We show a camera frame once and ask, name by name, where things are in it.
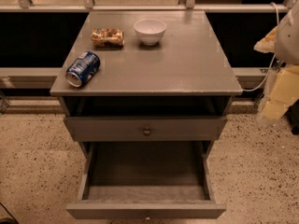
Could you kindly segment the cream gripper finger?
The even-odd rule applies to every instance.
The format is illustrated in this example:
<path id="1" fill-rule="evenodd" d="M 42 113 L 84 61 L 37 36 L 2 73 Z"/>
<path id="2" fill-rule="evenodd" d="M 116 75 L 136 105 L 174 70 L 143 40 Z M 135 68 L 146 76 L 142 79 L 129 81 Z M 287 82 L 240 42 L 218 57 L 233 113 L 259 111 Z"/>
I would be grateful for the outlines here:
<path id="1" fill-rule="evenodd" d="M 280 119 L 298 100 L 299 65 L 288 64 L 279 72 L 270 73 L 259 104 L 259 115 L 262 119 Z"/>
<path id="2" fill-rule="evenodd" d="M 274 53 L 278 28 L 274 27 L 264 38 L 258 41 L 253 49 L 262 53 Z"/>

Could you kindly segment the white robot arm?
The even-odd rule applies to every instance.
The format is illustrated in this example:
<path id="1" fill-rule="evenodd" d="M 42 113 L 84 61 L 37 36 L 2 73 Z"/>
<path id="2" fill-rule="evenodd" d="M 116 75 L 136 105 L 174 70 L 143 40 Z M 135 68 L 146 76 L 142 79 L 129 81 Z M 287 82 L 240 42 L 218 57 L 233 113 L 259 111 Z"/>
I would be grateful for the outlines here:
<path id="1" fill-rule="evenodd" d="M 299 1 L 280 23 L 254 45 L 256 51 L 272 52 L 286 64 L 271 75 L 265 100 L 260 106 L 264 119 L 280 119 L 299 100 Z"/>

